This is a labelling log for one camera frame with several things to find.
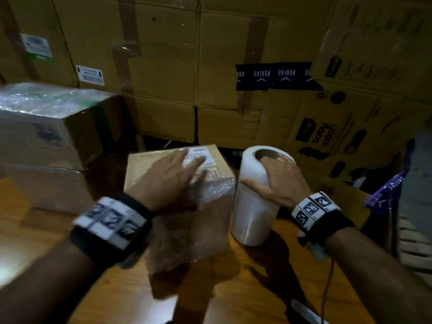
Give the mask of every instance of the hand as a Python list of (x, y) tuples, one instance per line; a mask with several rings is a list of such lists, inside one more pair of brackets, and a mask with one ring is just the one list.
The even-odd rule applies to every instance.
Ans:
[(261, 163), (269, 177), (268, 186), (250, 178), (240, 180), (240, 183), (255, 191), (261, 198), (292, 211), (297, 204), (312, 194), (301, 170), (288, 157), (281, 154), (277, 159), (262, 157)]
[(206, 157), (195, 158), (187, 167), (182, 163), (188, 149), (174, 151), (156, 161), (138, 183), (125, 191), (150, 212), (159, 212), (176, 201), (188, 186)]

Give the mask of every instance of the black branded tape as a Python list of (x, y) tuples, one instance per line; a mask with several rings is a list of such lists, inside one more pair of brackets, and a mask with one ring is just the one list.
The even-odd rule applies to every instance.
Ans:
[(312, 62), (254, 63), (236, 65), (237, 91), (309, 90), (322, 91), (310, 75)]

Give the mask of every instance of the wall of cardboard boxes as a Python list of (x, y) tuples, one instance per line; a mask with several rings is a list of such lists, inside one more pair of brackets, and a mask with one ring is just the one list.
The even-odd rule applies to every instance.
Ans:
[[(124, 95), (139, 133), (348, 179), (432, 112), (432, 0), (0, 0), (3, 83)], [(236, 65), (312, 61), (323, 91), (236, 91)]]

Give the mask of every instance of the person's right hand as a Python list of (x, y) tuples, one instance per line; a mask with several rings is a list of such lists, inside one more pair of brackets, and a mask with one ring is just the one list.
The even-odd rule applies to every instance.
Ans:
[(277, 159), (262, 157), (261, 163), (269, 177), (268, 186), (250, 178), (240, 179), (240, 183), (255, 191), (261, 198), (292, 211), (297, 204), (312, 194), (300, 168), (288, 157), (281, 154)]

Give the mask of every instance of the brown packing tape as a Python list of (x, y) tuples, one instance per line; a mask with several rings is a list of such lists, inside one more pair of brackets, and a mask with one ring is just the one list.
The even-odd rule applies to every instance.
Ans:
[[(267, 35), (269, 19), (252, 17), (247, 31), (244, 64), (260, 63), (263, 56), (264, 43)], [(244, 114), (251, 107), (252, 91), (240, 92), (237, 97), (237, 111)]]
[(135, 0), (117, 0), (117, 4), (124, 45), (113, 44), (111, 52), (114, 58), (117, 79), (120, 83), (120, 91), (134, 94), (129, 59), (141, 56)]
[(35, 64), (27, 54), (27, 50), (21, 39), (18, 22), (15, 19), (8, 0), (0, 0), (0, 21), (5, 35), (8, 37), (10, 43), (12, 43), (27, 75), (33, 81), (40, 81), (41, 77), (36, 70)]

